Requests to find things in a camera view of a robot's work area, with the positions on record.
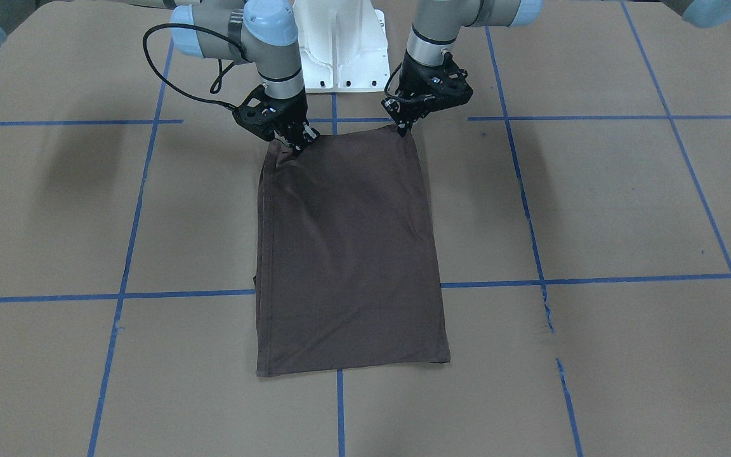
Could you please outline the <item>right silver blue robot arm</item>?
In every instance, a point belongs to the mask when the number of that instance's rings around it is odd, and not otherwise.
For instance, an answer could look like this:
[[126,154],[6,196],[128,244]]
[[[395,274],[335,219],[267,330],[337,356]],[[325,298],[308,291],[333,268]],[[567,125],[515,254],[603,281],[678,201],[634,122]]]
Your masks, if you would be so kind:
[[191,99],[223,107],[236,124],[262,139],[280,141],[300,154],[316,141],[308,122],[308,102],[299,50],[299,30],[288,1],[131,1],[134,8],[168,10],[168,23],[150,28],[142,39],[152,72],[168,79],[155,66],[147,41],[169,30],[181,54],[216,60],[218,75],[209,92],[217,95],[224,77],[238,65],[255,66],[261,83],[240,105],[192,95]]

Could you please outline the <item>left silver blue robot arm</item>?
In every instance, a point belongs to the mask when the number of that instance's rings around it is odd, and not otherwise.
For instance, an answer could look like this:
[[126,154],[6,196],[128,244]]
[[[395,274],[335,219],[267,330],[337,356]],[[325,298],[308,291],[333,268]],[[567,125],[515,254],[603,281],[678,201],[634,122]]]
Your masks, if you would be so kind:
[[543,1],[420,1],[391,90],[386,82],[382,106],[405,136],[412,125],[432,112],[463,106],[473,90],[468,73],[455,63],[454,44],[463,28],[514,28],[531,24]]

